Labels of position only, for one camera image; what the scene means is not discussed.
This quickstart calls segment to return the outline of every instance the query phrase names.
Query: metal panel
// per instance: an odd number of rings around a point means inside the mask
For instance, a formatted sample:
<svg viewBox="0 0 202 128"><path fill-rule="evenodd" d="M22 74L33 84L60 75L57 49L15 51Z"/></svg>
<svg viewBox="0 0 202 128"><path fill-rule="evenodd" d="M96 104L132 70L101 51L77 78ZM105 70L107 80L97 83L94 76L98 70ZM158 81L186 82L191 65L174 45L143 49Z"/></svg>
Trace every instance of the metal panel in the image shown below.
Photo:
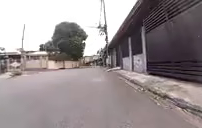
<svg viewBox="0 0 202 128"><path fill-rule="evenodd" d="M202 82L202 3L150 30L146 37L149 73Z"/></svg>
<svg viewBox="0 0 202 128"><path fill-rule="evenodd" d="M136 31L131 35L131 44L133 55L142 53L141 28L137 28Z"/></svg>

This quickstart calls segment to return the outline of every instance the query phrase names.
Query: house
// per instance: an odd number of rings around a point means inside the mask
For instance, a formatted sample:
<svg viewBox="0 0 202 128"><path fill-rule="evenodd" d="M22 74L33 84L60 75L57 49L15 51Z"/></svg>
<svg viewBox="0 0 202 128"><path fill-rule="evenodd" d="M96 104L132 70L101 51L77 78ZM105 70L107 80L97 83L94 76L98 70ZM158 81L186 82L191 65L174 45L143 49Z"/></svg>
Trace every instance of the house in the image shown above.
<svg viewBox="0 0 202 128"><path fill-rule="evenodd" d="M202 0L138 0L108 51L112 67L202 83Z"/></svg>

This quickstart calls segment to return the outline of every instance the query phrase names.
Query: white sky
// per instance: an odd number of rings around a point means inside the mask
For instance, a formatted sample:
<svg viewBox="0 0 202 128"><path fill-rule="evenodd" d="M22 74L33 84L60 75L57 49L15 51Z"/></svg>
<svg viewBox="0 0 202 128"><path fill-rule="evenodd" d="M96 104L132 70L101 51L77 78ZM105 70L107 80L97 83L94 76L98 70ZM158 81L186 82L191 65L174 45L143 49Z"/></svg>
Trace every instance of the white sky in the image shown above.
<svg viewBox="0 0 202 128"><path fill-rule="evenodd" d="M105 0L110 40L137 0ZM100 0L0 0L0 47L16 51L21 47L23 24L26 24L24 49L38 50L51 39L55 25L78 23L88 34L85 55L96 54L105 45L98 36Z"/></svg>

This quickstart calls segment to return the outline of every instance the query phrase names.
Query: pillar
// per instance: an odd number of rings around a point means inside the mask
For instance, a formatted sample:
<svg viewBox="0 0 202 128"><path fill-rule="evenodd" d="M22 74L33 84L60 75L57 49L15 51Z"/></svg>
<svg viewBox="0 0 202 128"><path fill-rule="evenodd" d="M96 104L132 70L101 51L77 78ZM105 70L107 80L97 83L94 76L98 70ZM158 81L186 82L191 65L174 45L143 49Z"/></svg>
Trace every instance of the pillar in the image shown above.
<svg viewBox="0 0 202 128"><path fill-rule="evenodd" d="M144 73L147 72L147 51L146 51L146 33L145 33L145 27L142 26L141 28L141 41L142 41L142 52L143 52L143 61L144 61L144 64L143 64L143 69L144 69Z"/></svg>
<svg viewBox="0 0 202 128"><path fill-rule="evenodd" d="M130 59L130 71L133 71L134 68L134 60L133 60L133 53L132 53L132 44L131 44L131 37L128 37L128 47L129 47L129 59Z"/></svg>
<svg viewBox="0 0 202 128"><path fill-rule="evenodd" d="M122 53L122 49L121 46L119 45L119 55L120 55L120 68L123 69L123 53Z"/></svg>

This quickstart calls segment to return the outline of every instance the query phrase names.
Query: tree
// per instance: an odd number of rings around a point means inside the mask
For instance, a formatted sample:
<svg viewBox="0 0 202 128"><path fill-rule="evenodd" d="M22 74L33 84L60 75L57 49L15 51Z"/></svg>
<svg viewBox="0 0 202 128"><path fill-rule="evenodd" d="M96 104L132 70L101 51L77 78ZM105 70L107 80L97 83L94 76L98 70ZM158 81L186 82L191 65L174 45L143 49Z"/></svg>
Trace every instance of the tree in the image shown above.
<svg viewBox="0 0 202 128"><path fill-rule="evenodd" d="M47 52L57 52L57 51L59 51L59 49L56 48L53 45L52 41L47 41L45 44L40 44L39 50L40 51L47 51Z"/></svg>
<svg viewBox="0 0 202 128"><path fill-rule="evenodd" d="M73 60L83 56L85 49L86 32L76 23L62 22L55 27L53 45L61 53L66 53Z"/></svg>

